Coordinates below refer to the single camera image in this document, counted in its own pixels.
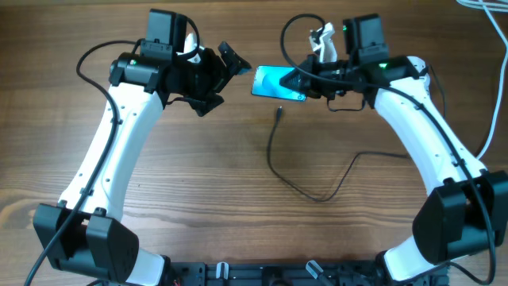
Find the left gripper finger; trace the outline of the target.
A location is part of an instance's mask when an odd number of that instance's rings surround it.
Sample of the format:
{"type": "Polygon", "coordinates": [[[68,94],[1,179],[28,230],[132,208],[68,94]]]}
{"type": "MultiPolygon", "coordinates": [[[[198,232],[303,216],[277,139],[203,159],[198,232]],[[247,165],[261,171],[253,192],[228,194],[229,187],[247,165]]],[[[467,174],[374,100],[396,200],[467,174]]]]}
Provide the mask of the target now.
{"type": "Polygon", "coordinates": [[[243,75],[252,69],[251,64],[239,56],[227,42],[222,41],[217,49],[221,53],[221,59],[230,76],[243,75]]]}
{"type": "Polygon", "coordinates": [[[224,99],[220,95],[210,93],[204,99],[187,98],[187,102],[199,117],[203,117],[214,108],[220,106],[224,102],[224,99]]]}

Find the blue Galaxy smartphone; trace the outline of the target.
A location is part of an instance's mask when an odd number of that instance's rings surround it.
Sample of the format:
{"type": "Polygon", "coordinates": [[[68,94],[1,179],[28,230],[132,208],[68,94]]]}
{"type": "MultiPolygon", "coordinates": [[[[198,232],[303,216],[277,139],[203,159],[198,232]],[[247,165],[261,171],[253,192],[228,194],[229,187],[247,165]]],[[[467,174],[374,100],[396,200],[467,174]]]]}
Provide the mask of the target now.
{"type": "Polygon", "coordinates": [[[256,69],[251,94],[272,99],[305,102],[304,94],[279,84],[279,81],[293,70],[292,67],[260,65],[256,69]]]}

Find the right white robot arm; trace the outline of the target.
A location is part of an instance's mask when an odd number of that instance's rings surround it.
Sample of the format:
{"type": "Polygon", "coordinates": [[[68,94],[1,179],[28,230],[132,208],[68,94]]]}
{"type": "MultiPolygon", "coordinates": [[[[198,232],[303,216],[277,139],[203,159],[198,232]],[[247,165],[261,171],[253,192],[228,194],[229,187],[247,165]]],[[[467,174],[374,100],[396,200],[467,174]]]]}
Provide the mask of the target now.
{"type": "Polygon", "coordinates": [[[312,53],[280,83],[312,98],[361,94],[416,164],[427,198],[411,236],[380,256],[389,283],[416,280],[483,251],[494,254],[507,229],[507,174],[488,171],[465,148],[433,105],[424,71],[408,56],[390,56],[379,15],[344,21],[343,60],[333,32],[327,22],[313,30],[312,53]]]}

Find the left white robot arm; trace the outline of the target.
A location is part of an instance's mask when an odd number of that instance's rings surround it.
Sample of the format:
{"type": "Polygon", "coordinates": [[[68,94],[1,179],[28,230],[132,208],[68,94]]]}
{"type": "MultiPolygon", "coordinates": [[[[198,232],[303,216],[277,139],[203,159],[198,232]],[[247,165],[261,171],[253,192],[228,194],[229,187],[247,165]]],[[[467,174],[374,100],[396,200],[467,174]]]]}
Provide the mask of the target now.
{"type": "Polygon", "coordinates": [[[250,64],[228,44],[201,45],[196,24],[176,12],[152,9],[145,36],[110,66],[106,106],[90,148],[56,205],[41,204],[33,227],[41,261],[96,283],[177,285],[164,255],[140,247],[121,223],[133,169],[166,106],[187,103],[199,116],[221,105],[221,91],[250,64]]]}

